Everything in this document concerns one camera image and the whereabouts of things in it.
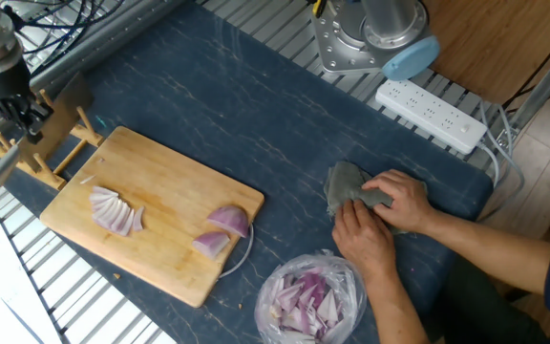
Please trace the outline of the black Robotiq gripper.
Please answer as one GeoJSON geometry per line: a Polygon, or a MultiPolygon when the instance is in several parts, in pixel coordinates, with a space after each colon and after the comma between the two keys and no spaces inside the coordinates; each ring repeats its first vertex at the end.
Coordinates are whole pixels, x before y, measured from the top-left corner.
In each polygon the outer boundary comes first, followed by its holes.
{"type": "Polygon", "coordinates": [[[0,115],[24,128],[28,142],[43,139],[42,127],[53,114],[53,108],[39,102],[30,87],[31,73],[24,59],[14,65],[0,65],[0,115]],[[22,104],[13,97],[23,98],[22,104]]]}

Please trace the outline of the person right hand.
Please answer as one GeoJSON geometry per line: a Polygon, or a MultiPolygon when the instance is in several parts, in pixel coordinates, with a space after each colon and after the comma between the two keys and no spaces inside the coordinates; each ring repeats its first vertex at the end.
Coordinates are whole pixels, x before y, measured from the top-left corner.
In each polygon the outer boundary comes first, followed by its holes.
{"type": "Polygon", "coordinates": [[[364,190],[377,189],[391,197],[390,205],[377,204],[374,212],[385,222],[403,231],[428,234],[436,211],[429,204],[423,184],[398,171],[378,174],[362,185],[364,190]]]}

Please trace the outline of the person left hand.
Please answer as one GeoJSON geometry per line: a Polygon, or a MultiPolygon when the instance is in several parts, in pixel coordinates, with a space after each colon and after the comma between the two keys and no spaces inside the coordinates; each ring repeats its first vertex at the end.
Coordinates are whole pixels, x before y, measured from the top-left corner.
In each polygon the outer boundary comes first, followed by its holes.
{"type": "Polygon", "coordinates": [[[393,238],[383,221],[360,200],[347,200],[335,214],[333,240],[366,281],[396,273],[393,238]]]}

